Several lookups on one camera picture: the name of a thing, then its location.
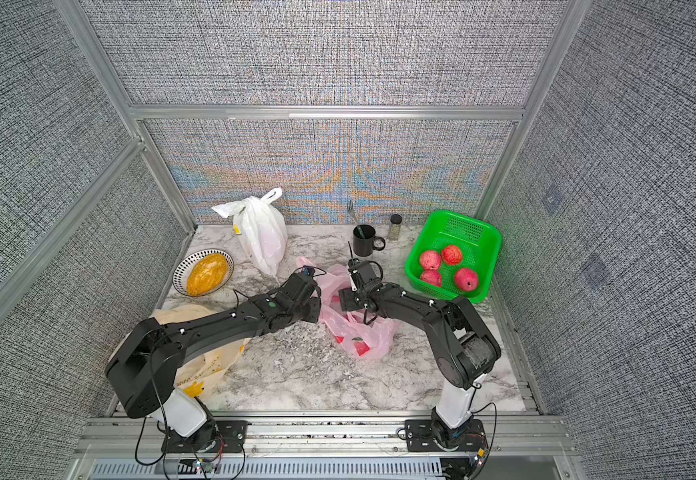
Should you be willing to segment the green plastic basket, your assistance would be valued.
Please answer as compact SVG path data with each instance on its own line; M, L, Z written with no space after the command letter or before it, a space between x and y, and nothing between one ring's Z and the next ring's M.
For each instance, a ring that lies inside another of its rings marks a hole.
M458 265L442 261L438 270L442 275L442 286L436 287L420 280L424 269L419 256L426 250L441 250L448 245L457 245L464 254ZM502 235L494 226L481 220L448 210L433 212L424 224L405 263L405 273L413 288L437 299L451 300L463 296L473 304L486 299L502 245ZM458 269L467 267L479 277L479 286L471 292L459 290L454 284Z

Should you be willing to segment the black mug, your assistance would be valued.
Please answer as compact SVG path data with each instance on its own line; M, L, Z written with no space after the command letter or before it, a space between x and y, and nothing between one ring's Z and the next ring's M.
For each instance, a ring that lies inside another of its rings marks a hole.
M386 240L377 234L374 227L357 225L353 229L352 248L357 257L371 257L386 248Z

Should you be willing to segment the white plastic bag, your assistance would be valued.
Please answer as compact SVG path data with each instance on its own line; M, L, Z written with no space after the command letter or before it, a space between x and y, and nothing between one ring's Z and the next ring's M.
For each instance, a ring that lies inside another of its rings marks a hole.
M250 196L212 207L221 217L230 218L243 251L264 275L276 277L286 251L288 233L285 219L273 203L283 189L274 188L262 197Z

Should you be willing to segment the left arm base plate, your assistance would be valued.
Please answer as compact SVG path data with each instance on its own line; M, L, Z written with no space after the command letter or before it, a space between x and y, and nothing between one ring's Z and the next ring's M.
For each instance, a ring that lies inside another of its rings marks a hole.
M181 436L170 428L162 452L166 454L241 453L248 423L243 420L210 421L191 436Z

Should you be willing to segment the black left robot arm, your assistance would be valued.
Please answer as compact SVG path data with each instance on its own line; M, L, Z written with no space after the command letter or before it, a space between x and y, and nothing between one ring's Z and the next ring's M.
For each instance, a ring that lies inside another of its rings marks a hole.
M277 289L237 306L194 320L139 322L116 349L106 377L132 419L151 417L166 429L190 437L210 424L200 401L177 386L185 363L230 343L283 330L299 321L315 323L321 309L317 269L293 272Z

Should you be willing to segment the metal spoon in mug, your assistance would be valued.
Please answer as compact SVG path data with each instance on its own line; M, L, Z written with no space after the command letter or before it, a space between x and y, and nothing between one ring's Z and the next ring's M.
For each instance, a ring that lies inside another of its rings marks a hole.
M357 219L357 215L356 215L355 205L354 205L354 202L352 200L349 200L347 202L346 209L347 209L347 213L348 213L350 219L352 220L352 223L354 225L357 225L358 219Z

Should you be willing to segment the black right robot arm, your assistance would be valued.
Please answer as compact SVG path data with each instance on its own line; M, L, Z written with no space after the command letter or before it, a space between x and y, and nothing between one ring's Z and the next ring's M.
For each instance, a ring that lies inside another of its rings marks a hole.
M349 288L339 292L341 309L360 312L371 325L379 317L399 320L426 334L436 365L445 378L438 404L431 412L428 439L443 451L473 446L479 437L471 411L477 389L502 352L499 343L471 301L427 298L383 279L373 260L351 259Z

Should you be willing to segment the aluminium front rail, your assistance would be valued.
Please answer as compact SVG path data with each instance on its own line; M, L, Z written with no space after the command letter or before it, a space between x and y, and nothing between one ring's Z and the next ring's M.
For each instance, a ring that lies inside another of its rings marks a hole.
M440 452L409 452L403 427L409 419L429 420L427 411L226 411L218 421L248 423L243 451L250 457L422 456ZM499 456L571 457L580 451L558 416L487 409L478 415L489 439L489 451ZM88 420L75 459L132 458L151 461L159 456L163 433L154 422L124 416Z

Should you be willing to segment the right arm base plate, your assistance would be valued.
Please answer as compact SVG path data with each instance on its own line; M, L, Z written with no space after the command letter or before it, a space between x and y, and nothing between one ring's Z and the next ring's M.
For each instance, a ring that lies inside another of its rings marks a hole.
M489 439L483 422L467 421L457 428L449 428L440 420L409 419L403 427L403 439L409 452L468 452L484 455L489 450Z

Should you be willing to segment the pink red apple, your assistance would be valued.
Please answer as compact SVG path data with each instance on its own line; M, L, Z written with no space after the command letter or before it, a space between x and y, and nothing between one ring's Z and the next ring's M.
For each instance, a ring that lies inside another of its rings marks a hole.
M420 275L420 280L430 285L441 287L442 275L438 270L424 270Z

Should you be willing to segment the beige plastic bag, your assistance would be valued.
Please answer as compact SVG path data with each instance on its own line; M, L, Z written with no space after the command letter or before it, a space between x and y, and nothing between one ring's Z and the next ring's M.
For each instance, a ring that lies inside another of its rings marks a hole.
M200 305L157 309L119 344L105 375L128 410L153 410L176 390L197 397L262 331L261 319L247 303L221 312Z

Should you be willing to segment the pink plastic bag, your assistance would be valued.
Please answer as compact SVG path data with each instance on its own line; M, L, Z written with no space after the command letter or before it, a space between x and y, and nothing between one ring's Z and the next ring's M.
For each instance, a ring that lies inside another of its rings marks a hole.
M334 265L325 273L317 271L316 281L321 288L319 322L324 324L337 344L348 354L361 359L381 359L389 353L401 323L378 317L365 324L364 309L345 312L340 305L339 292L345 288L352 293L352 284L345 266Z

